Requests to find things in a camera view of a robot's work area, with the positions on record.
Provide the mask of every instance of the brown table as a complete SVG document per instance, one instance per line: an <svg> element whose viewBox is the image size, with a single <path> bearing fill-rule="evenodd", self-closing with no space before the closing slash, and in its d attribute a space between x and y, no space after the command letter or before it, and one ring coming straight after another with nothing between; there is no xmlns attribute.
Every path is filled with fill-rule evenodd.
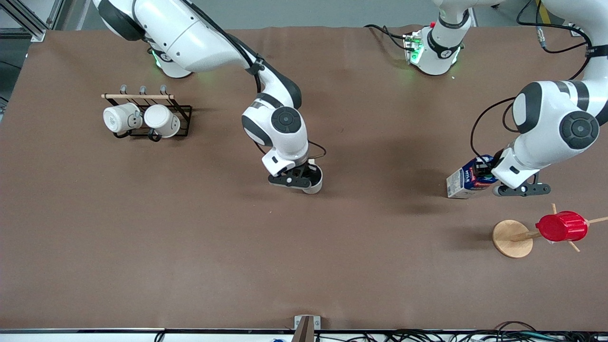
<svg viewBox="0 0 608 342"><path fill-rule="evenodd" d="M566 79L581 50L549 55L533 29L475 28L451 71L430 77L368 29L235 34L300 85L309 137L329 151L321 193L267 184L240 124L255 96L240 68L172 80L144 43L49 32L0 124L0 326L282 328L314 313L326 328L608 328L608 226L579 254L540 240L512 260L490 239L504 219L532 228L552 202L606 215L608 139L549 167L547 196L444 189L473 157L478 114L530 81ZM546 34L554 49L578 42ZM121 84L166 84L197 108L191 135L114 138L100 94ZM501 114L478 128L482 153L514 137Z"/></svg>

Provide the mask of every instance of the wooden dowel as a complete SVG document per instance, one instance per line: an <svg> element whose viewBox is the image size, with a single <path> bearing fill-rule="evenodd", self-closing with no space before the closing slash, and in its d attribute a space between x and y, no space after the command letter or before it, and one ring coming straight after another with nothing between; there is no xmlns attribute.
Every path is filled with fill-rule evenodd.
<svg viewBox="0 0 608 342"><path fill-rule="evenodd" d="M580 252L581 252L581 250L579 250L579 249L578 249L578 247L577 247L577 246L574 244L574 242L572 242L572 241L568 241L568 244L569 244L570 246L572 246L572 248L574 248L574 250L575 250L577 253L580 253Z"/></svg>
<svg viewBox="0 0 608 342"><path fill-rule="evenodd" d="M520 241L535 239L535 238L541 237L541 236L542 236L541 232L539 232L538 230L534 230L534 231L528 231L528 232L523 232L520 234L513 235L509 238L509 240L513 241L513 242L520 242Z"/></svg>
<svg viewBox="0 0 608 342"><path fill-rule="evenodd" d="M602 221L608 221L608 216L596 218L594 220L589 220L589 224L598 223L598 222L602 222Z"/></svg>
<svg viewBox="0 0 608 342"><path fill-rule="evenodd" d="M142 100L174 100L170 95L129 95L129 94L102 94L102 99L142 99Z"/></svg>

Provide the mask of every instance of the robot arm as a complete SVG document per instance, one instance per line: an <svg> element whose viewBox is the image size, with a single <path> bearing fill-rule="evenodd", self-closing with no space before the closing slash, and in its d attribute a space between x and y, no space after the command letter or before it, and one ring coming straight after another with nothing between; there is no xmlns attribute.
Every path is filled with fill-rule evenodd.
<svg viewBox="0 0 608 342"><path fill-rule="evenodd" d="M505 0L432 0L439 8L439 20L406 37L408 63L429 75L449 70L461 49L462 40L472 24L471 7L497 5Z"/></svg>
<svg viewBox="0 0 608 342"><path fill-rule="evenodd" d="M516 97L513 119L520 136L507 145L491 170L509 188L517 189L541 169L586 151L597 139L598 120L571 100L568 84L574 91L574 84L584 86L533 82Z"/></svg>
<svg viewBox="0 0 608 342"><path fill-rule="evenodd" d="M544 4L583 27L593 45L587 50L590 59L582 81L533 82L516 97L512 114L520 136L490 164L491 174L505 184L495 189L497 195L530 194L527 185L522 187L529 177L586 151L608 121L608 2L545 0Z"/></svg>
<svg viewBox="0 0 608 342"><path fill-rule="evenodd" d="M273 185L316 193L321 170L308 161L308 134L297 109L298 86L236 37L213 28L186 0L94 0L106 25L128 40L153 48L158 65L170 77L242 66L258 75L264 89L241 117L247 135L270 147L262 162Z"/></svg>

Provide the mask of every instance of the red cup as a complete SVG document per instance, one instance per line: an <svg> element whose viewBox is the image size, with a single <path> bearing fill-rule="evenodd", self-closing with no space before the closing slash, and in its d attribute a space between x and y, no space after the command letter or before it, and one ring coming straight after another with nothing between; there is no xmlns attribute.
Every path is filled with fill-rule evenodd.
<svg viewBox="0 0 608 342"><path fill-rule="evenodd" d="M585 218L573 211L546 215L536 224L541 235L554 242L578 241L587 235L589 226Z"/></svg>

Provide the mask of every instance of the mug rack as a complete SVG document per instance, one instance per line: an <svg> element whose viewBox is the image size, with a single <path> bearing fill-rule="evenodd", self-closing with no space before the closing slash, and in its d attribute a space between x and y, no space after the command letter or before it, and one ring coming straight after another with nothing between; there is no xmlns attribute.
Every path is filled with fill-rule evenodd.
<svg viewBox="0 0 608 342"><path fill-rule="evenodd" d="M173 137L184 137L188 136L190 131L190 121L192 119L192 106L191 105L180 105L173 94L167 92L167 86L162 85L160 94L148 95L146 94L146 87L141 86L139 88L139 94L131 95L126 92L126 85L120 86L120 94L102 94L102 99L106 99L112 106L119 106L117 100L122 100L125 103L131 102L140 109L139 115L143 115L152 105L165 105L169 110L177 115L180 121L180 129ZM148 127L145 123L140 128L134 128L128 130L122 134L113 133L115 137L122 139L128 136L133 137L148 137L154 142L160 141L155 134L154 129Z"/></svg>

